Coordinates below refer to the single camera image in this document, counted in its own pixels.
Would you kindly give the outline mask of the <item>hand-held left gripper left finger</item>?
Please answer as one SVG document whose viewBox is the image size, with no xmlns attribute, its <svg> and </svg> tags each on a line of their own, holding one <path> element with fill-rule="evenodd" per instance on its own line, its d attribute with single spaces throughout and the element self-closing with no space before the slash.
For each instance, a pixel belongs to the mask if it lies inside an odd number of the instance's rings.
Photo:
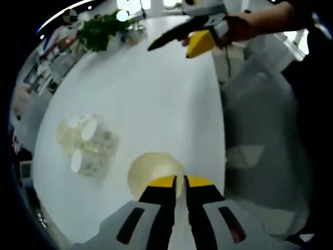
<svg viewBox="0 0 333 250">
<path fill-rule="evenodd" d="M 153 180 L 138 201 L 129 201 L 101 222 L 98 233 L 72 249 L 168 249 L 175 223 L 175 175 Z"/>
</svg>

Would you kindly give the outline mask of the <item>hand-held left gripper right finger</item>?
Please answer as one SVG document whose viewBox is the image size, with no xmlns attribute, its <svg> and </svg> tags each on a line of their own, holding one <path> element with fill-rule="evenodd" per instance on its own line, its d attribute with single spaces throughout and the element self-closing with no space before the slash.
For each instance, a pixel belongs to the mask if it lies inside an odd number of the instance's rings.
<svg viewBox="0 0 333 250">
<path fill-rule="evenodd" d="M 188 220 L 197 249 L 296 249 L 267 234 L 260 221 L 225 199 L 208 179 L 184 176 Z"/>
</svg>

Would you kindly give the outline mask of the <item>person's right hand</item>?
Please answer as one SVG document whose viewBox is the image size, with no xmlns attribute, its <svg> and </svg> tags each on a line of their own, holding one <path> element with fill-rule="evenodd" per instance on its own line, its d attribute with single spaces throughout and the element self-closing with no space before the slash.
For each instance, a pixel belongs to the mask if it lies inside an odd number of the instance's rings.
<svg viewBox="0 0 333 250">
<path fill-rule="evenodd" d="M 233 42 L 247 40 L 246 33 L 250 24 L 239 16 L 226 16 L 222 22 L 215 27 L 217 33 L 216 46 L 226 47 Z"/>
</svg>

